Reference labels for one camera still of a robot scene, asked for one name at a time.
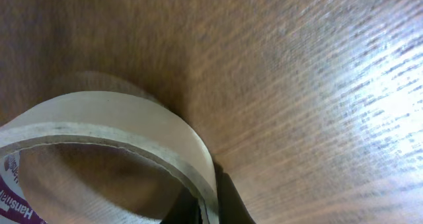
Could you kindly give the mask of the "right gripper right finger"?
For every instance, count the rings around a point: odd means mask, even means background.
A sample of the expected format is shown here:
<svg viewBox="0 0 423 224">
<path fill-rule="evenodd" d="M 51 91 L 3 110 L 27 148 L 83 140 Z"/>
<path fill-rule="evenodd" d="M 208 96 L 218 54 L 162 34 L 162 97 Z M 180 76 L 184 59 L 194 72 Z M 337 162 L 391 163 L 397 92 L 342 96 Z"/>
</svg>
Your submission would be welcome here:
<svg viewBox="0 0 423 224">
<path fill-rule="evenodd" d="M 214 163 L 221 224 L 255 224 L 231 177 L 219 163 Z"/>
</svg>

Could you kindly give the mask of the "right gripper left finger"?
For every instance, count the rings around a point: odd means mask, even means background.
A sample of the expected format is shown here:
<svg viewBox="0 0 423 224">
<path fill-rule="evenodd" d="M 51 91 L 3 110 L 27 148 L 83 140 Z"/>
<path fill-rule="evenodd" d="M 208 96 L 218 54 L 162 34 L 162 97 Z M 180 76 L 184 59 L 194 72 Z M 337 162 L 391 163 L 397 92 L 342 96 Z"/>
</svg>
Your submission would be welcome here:
<svg viewBox="0 0 423 224">
<path fill-rule="evenodd" d="M 202 224 L 198 199 L 183 188 L 161 224 Z"/>
</svg>

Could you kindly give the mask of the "white masking tape roll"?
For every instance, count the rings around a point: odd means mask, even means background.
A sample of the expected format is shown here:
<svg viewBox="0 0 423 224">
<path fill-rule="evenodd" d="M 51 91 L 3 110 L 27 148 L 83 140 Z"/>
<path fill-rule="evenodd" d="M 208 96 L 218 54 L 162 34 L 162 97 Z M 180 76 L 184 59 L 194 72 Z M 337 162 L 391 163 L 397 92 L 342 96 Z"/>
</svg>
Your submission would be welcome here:
<svg viewBox="0 0 423 224">
<path fill-rule="evenodd" d="M 70 93 L 1 127 L 1 213 L 19 223 L 161 223 L 183 188 L 219 222 L 212 157 L 181 118 L 122 93 Z"/>
</svg>

